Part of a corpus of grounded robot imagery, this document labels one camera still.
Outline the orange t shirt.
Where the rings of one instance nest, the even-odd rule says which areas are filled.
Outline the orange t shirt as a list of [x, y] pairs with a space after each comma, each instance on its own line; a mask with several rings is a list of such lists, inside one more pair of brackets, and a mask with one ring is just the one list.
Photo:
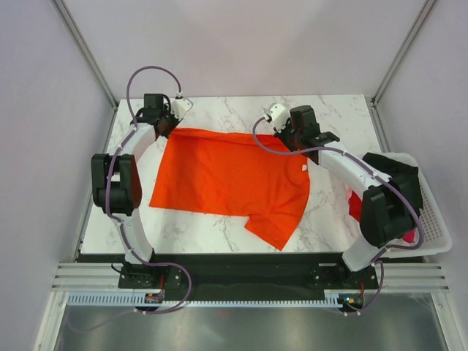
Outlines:
[[272, 135], [180, 128], [170, 134], [149, 205], [245, 216], [245, 228], [283, 250], [310, 192], [304, 156], [285, 156]]

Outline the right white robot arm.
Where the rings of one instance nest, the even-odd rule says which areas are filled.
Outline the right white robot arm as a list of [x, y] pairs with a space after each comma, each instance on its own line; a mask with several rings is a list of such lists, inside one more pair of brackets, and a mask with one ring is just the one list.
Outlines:
[[361, 200], [359, 228], [354, 243], [343, 253], [343, 265], [335, 269], [336, 282], [353, 287], [361, 270], [386, 249], [403, 249], [399, 239], [413, 230], [423, 234], [423, 210], [419, 170], [382, 154], [358, 158], [339, 137], [321, 130], [314, 109], [301, 105], [287, 109], [280, 104], [268, 108], [268, 122], [275, 137], [293, 154], [303, 154], [316, 165], [340, 178]]

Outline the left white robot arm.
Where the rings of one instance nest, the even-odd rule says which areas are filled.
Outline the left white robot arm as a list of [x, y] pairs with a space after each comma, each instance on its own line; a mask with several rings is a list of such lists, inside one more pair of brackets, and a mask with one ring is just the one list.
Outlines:
[[92, 198], [117, 229], [124, 246], [125, 260], [141, 264], [135, 279], [144, 287], [154, 287], [160, 269], [152, 263], [150, 245], [140, 217], [143, 199], [137, 163], [158, 138], [168, 138], [180, 124], [192, 103], [183, 97], [170, 99], [164, 94], [145, 94], [143, 107], [134, 115], [125, 136], [110, 153], [91, 158]]

